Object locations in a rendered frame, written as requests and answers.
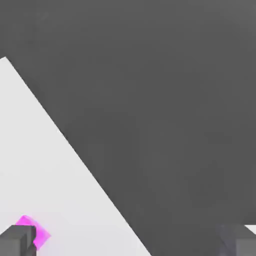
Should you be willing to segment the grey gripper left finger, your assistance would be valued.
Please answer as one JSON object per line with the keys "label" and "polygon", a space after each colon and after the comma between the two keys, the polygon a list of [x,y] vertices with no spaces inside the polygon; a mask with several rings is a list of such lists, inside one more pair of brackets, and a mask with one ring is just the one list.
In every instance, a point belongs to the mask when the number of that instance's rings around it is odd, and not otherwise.
{"label": "grey gripper left finger", "polygon": [[37,256],[36,227],[11,225],[0,234],[0,256]]}

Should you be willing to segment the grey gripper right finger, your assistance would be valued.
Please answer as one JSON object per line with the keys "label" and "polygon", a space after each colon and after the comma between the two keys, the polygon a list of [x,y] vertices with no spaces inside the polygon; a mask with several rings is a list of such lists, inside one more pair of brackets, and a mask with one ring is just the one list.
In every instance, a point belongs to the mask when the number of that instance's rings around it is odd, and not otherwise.
{"label": "grey gripper right finger", "polygon": [[220,225],[218,256],[256,256],[256,234],[244,225]]}

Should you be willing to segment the small magenta cube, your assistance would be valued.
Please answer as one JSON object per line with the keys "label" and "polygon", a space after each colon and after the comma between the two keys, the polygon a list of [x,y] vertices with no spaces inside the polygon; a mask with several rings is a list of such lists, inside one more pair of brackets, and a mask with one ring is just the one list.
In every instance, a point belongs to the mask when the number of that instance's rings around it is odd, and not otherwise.
{"label": "small magenta cube", "polygon": [[45,242],[51,237],[50,233],[45,228],[43,228],[36,220],[28,215],[22,215],[15,225],[35,226],[36,235],[33,243],[37,251],[39,251]]}

